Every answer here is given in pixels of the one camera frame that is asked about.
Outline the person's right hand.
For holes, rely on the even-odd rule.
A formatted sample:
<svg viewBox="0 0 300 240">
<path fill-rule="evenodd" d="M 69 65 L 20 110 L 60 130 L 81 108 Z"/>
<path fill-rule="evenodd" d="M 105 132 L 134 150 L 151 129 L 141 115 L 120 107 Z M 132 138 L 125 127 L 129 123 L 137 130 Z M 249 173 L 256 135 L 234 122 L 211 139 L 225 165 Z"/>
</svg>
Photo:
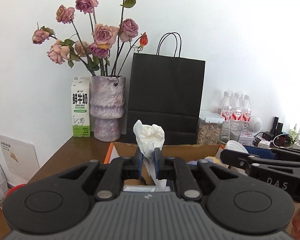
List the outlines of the person's right hand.
<svg viewBox="0 0 300 240">
<path fill-rule="evenodd" d="M 294 239 L 300 240 L 300 209 L 297 209 L 292 218 L 292 229 L 290 235 Z"/>
</svg>

